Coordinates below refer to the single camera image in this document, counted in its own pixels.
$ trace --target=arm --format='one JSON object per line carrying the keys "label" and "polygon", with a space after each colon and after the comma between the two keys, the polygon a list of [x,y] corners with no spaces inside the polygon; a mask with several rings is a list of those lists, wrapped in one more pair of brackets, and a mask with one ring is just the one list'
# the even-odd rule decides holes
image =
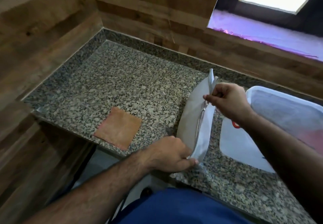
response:
{"label": "arm", "polygon": [[164,137],[41,210],[25,224],[105,223],[124,195],[151,170],[179,172],[196,164],[179,138]]}
{"label": "arm", "polygon": [[244,89],[236,84],[217,84],[212,95],[204,95],[204,99],[252,137],[296,199],[314,220],[320,222],[323,219],[323,157],[257,115],[250,107]]}

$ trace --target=folded napkin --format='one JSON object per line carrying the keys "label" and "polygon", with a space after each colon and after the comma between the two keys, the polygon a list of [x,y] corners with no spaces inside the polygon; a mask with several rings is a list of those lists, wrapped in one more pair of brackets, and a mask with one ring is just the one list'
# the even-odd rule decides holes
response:
{"label": "folded napkin", "polygon": [[140,124],[141,119],[118,107],[112,107],[107,118],[99,125],[93,135],[122,150],[127,150],[139,130]]}

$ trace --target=granite countertop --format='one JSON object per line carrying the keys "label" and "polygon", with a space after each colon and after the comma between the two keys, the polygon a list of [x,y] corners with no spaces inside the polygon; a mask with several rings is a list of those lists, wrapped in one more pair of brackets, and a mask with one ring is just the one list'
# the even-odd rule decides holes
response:
{"label": "granite countertop", "polygon": [[[207,73],[105,41],[86,60],[69,59],[25,102],[41,118],[126,156],[173,134],[186,99],[205,77]],[[219,81],[237,82],[234,75]],[[142,119],[127,151],[92,136],[113,106]],[[222,118],[214,114],[203,163],[171,177],[271,223],[314,223],[276,174],[220,152]]]}

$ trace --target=window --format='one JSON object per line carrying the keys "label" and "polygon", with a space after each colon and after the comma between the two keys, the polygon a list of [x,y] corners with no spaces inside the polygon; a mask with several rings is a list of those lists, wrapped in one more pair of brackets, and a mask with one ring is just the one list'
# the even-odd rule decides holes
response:
{"label": "window", "polygon": [[218,0],[215,8],[323,36],[323,0]]}

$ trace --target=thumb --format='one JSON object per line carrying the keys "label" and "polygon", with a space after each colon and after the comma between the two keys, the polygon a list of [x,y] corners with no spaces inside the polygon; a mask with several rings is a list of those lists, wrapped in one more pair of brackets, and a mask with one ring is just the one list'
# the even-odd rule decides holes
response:
{"label": "thumb", "polygon": [[213,96],[213,95],[203,95],[203,98],[210,102],[213,106],[216,106],[219,102],[220,102],[220,99],[219,97],[217,96]]}
{"label": "thumb", "polygon": [[178,162],[178,167],[180,171],[186,170],[188,168],[193,167],[194,165],[198,164],[199,161],[194,158],[189,158],[189,159],[182,159],[180,162]]}

